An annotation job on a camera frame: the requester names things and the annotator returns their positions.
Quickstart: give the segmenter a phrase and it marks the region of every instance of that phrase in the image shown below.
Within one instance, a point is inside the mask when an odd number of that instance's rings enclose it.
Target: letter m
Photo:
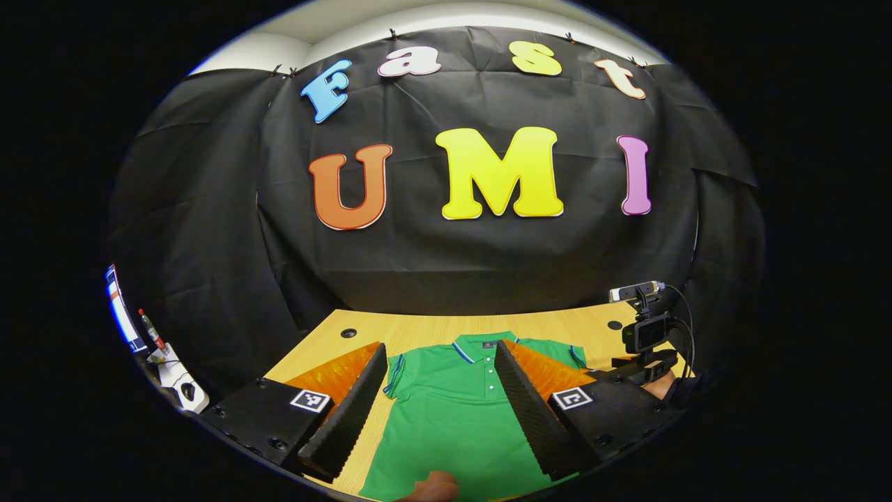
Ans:
[[[446,149],[449,162],[450,201],[442,209],[447,220],[473,220],[483,212],[483,206],[474,200],[474,183],[497,216],[505,213],[518,181],[517,215],[545,217],[564,212],[551,165],[551,146],[558,141],[554,131],[541,127],[517,130],[504,159],[499,159],[474,129],[446,130],[435,141]]]

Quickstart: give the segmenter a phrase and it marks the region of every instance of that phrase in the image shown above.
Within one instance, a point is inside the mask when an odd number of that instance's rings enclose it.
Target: green polo shirt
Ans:
[[[495,371],[499,339],[574,369],[585,366],[581,347],[517,339],[510,331],[462,335],[451,345],[389,357],[384,394],[396,402],[361,497],[405,497],[431,471],[456,477],[457,501],[519,496],[556,484],[542,474]]]

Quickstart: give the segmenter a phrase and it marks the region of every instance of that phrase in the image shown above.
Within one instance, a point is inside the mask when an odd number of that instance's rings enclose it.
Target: blue striped trim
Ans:
[[[388,391],[390,391],[390,387],[393,387],[393,382],[396,380],[396,373],[400,371],[401,367],[402,367],[402,354],[400,354],[400,358],[396,360],[396,367],[393,368],[393,374],[391,375],[391,382],[382,391],[384,394],[386,394]]]
[[[576,354],[576,351],[574,350],[574,347],[572,345],[570,346],[570,355],[573,356],[573,359],[576,360],[576,363],[581,364],[583,368],[585,367],[586,362],[583,361],[582,359],[580,359],[580,357]]]
[[[472,360],[470,357],[468,357],[467,354],[465,354],[465,353],[461,350],[461,348],[460,348],[455,342],[452,342],[452,346],[455,347],[455,349],[458,351],[458,353],[459,353],[459,354],[460,354],[466,361],[468,361],[470,364],[473,364],[473,363],[474,363],[474,360]]]

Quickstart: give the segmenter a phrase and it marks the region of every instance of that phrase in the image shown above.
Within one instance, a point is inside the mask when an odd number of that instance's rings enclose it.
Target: shirt collar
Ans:
[[[452,347],[462,359],[469,363],[476,363],[486,356],[495,356],[495,347],[483,348],[484,341],[499,341],[501,339],[511,340],[515,343],[520,341],[511,331],[503,331],[482,335],[461,335],[452,342]]]

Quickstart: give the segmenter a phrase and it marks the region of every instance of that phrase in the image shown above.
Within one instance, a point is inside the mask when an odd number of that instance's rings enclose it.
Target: black fabric backdrop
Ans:
[[[508,51],[515,40],[551,48],[561,74],[522,73]],[[390,52],[419,45],[439,51],[438,72],[377,75]],[[604,58],[630,70],[647,98],[617,90],[593,64]],[[349,99],[316,124],[300,92],[341,59],[352,62]],[[557,134],[564,213],[499,217],[484,204],[476,220],[445,220],[449,166],[435,136],[473,128],[503,156],[528,126]],[[620,210],[620,135],[648,144],[647,215]],[[310,162],[346,155],[342,200],[355,206],[364,185],[353,156],[382,143],[393,147],[384,213],[362,230],[329,229],[314,209]],[[525,30],[435,29],[354,47],[293,78],[225,70],[185,79],[121,168],[109,250],[131,314],[146,310],[213,401],[266,372],[334,308],[536,312],[605,303],[609,289],[645,280],[691,302],[702,371],[746,336],[739,326],[764,266],[755,187],[734,134],[672,65],[640,68]],[[475,199],[483,202],[476,188]],[[686,349],[679,335],[673,343]]]

